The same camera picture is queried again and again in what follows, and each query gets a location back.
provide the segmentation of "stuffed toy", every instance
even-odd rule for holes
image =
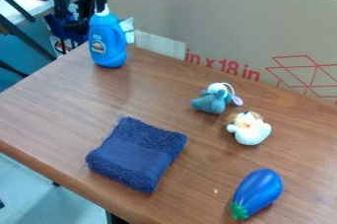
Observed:
[[[242,112],[228,117],[227,131],[243,145],[257,145],[267,138],[271,126],[263,122],[263,117],[256,112]]]
[[[242,106],[243,101],[235,96],[234,88],[228,83],[214,83],[206,90],[200,93],[201,98],[193,99],[190,101],[190,106],[193,109],[219,114],[226,108],[226,104],[233,103],[236,106]]]
[[[202,112],[219,114],[226,107],[224,93],[224,90],[219,90],[217,93],[212,94],[202,90],[200,93],[201,98],[191,100],[190,105],[193,109]]]

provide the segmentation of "purple eggplant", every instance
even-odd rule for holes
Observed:
[[[250,173],[237,187],[232,199],[232,218],[244,220],[274,202],[282,193],[280,176],[266,168]]]

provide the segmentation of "floor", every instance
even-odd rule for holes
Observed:
[[[0,224],[105,224],[105,212],[0,154]]]

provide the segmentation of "blue towel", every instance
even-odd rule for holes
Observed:
[[[144,193],[157,183],[183,149],[186,136],[123,117],[101,147],[86,158],[89,168]]]

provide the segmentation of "bottle label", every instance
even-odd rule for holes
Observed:
[[[101,42],[98,39],[94,39],[92,43],[92,50],[96,52],[97,54],[105,54],[106,47],[103,42]]]

